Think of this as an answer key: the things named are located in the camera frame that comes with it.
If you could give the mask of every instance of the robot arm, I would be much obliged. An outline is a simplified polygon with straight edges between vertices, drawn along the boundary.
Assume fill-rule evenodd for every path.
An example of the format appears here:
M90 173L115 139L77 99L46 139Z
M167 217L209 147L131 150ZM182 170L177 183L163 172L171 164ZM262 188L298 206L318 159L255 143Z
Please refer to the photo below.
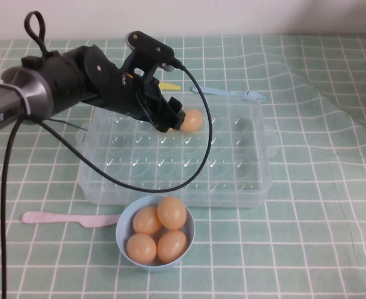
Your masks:
M39 20L39 37L32 32L32 15ZM185 113L182 104L161 94L156 69L179 67L172 48L142 32L127 36L132 53L118 68L95 45L82 46L63 54L48 52L44 44L44 20L37 11L27 15L27 33L39 44L42 57L27 56L21 66L7 69L1 75L0 129L24 111L27 100L30 113L41 119L50 118L79 102L104 108L150 122L155 129L179 130Z

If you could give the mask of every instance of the table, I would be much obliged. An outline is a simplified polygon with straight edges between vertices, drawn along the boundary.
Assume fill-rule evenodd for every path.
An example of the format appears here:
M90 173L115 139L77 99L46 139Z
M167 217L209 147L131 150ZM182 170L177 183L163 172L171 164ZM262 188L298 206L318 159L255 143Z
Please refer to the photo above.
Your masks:
M192 208L197 235L179 267L148 274L123 259L115 228L25 225L25 211L114 214L76 183L79 160L37 126L12 154L7 202L9 298L366 299L366 35L163 39L200 85L267 96L264 120L281 139L274 184L259 209ZM50 40L63 52L96 44L121 65L123 40ZM0 73L29 40L0 40ZM157 77L190 92L181 72ZM92 107L57 118L82 125ZM70 142L75 128L51 123ZM0 132L0 175L11 128Z

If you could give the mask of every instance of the egg tray compartment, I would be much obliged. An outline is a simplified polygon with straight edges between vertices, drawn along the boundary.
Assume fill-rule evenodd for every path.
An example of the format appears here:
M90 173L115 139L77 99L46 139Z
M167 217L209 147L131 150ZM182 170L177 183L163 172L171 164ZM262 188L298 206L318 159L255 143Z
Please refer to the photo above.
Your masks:
M185 110L202 111L199 131L160 133L144 121L96 108L88 132L78 134L83 154L133 186L164 189L186 181L205 154L208 123L198 96L177 97ZM206 98L213 119L208 160L193 182L169 195L186 206L256 207L271 185L261 104L247 98ZM96 204L126 205L145 195L109 182L83 162L78 182L86 198Z

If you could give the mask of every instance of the yellow utensil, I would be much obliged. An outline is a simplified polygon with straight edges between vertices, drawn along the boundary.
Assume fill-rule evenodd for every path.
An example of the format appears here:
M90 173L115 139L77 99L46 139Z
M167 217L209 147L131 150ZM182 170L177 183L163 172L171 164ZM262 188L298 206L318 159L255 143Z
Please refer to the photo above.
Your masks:
M181 87L175 84L159 82L159 88L163 90L180 90Z

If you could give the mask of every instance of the pink plastic knife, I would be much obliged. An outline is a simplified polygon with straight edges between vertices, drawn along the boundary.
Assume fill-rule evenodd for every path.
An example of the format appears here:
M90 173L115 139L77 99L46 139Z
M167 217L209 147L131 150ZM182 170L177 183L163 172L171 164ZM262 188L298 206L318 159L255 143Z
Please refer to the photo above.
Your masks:
M120 215L67 215L29 211L22 215L23 223L78 222L84 227L103 227L118 222Z

